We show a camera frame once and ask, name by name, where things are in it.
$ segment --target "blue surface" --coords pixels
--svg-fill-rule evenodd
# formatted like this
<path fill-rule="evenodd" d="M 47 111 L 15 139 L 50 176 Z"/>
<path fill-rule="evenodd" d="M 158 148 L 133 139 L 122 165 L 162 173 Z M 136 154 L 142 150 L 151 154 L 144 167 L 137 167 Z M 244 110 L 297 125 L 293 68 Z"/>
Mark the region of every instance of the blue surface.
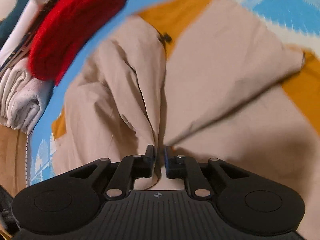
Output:
<path fill-rule="evenodd" d="M 104 40 L 110 31 L 118 26 L 127 15 L 163 0 L 128 0 L 125 8 L 104 27 L 102 27 L 78 53 L 74 62 L 54 88 L 50 103 L 36 125 L 31 139 L 30 183 L 34 184 L 54 176 L 52 169 L 51 124 L 57 119 L 63 105 L 68 85 L 79 73 L 86 57 Z M 305 34 L 320 35 L 320 0 L 237 0 L 243 6 L 264 16 L 273 23 L 286 26 Z"/>

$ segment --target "red cloth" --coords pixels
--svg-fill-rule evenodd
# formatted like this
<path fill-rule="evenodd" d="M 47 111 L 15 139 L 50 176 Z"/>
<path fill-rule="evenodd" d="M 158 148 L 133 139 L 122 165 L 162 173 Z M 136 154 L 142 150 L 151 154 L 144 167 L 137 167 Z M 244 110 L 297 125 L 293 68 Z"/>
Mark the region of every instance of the red cloth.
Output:
<path fill-rule="evenodd" d="M 126 0 L 59 0 L 31 44 L 28 68 L 41 80 L 59 84 L 76 54 Z"/>

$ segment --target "navy fabric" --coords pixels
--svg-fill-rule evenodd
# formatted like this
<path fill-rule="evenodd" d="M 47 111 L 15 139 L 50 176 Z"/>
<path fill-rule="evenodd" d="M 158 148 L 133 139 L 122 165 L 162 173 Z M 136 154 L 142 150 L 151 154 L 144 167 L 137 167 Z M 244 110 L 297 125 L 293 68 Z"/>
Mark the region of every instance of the navy fabric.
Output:
<path fill-rule="evenodd" d="M 23 9 L 29 0 L 17 0 L 17 3 L 7 18 L 0 24 L 0 49 L 3 47 L 5 41 L 8 39 L 13 28 L 17 24 Z"/>

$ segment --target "beige garment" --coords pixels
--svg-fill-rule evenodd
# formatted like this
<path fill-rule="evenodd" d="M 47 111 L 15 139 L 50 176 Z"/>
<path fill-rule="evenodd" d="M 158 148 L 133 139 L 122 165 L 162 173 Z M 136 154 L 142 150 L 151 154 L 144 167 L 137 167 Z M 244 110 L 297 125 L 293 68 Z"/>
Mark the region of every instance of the beige garment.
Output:
<path fill-rule="evenodd" d="M 157 146 L 164 72 L 158 32 L 140 17 L 130 18 L 99 46 L 67 90 L 67 133 L 56 140 L 55 173 L 101 157 L 119 162 Z M 156 181 L 156 176 L 139 179 L 135 186 L 145 189 Z"/>
<path fill-rule="evenodd" d="M 297 190 L 306 203 L 298 232 L 318 240 L 319 136 L 275 85 L 302 60 L 235 2 L 213 0 L 176 41 L 160 97 L 161 43 L 150 25 L 130 17 L 67 91 L 55 171 L 143 154 L 159 138 L 159 148 L 174 144 L 202 162 L 219 157 Z M 162 176 L 152 189 L 179 188 L 181 181 Z"/>

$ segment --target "silver screw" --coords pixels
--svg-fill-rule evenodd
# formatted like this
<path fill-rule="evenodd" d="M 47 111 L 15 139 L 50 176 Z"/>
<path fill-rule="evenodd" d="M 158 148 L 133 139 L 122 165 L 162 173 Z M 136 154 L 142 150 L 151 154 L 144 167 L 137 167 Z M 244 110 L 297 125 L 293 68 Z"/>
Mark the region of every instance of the silver screw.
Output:
<path fill-rule="evenodd" d="M 121 194 L 122 194 L 122 191 L 119 190 L 118 188 L 112 188 L 107 190 L 108 197 L 119 197 L 121 196 Z"/>
<path fill-rule="evenodd" d="M 207 197 L 207 196 L 210 196 L 210 194 L 211 194 L 210 191 L 204 188 L 197 189 L 195 191 L 195 195 L 198 197 Z"/>

